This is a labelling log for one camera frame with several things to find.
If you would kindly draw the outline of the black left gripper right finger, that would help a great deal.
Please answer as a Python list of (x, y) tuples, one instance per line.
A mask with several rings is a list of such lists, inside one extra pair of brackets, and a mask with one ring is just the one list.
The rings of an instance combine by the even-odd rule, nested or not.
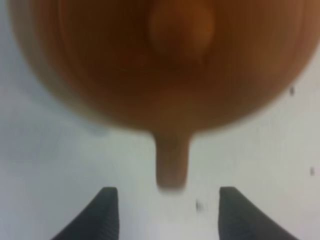
[(295, 240), (235, 187), (219, 189), (218, 234), (221, 240)]

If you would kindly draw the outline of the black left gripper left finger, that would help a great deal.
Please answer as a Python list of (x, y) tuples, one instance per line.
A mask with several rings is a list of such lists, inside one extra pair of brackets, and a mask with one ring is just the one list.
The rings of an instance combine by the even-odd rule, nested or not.
[(118, 240), (120, 217), (118, 190), (104, 187), (54, 240)]

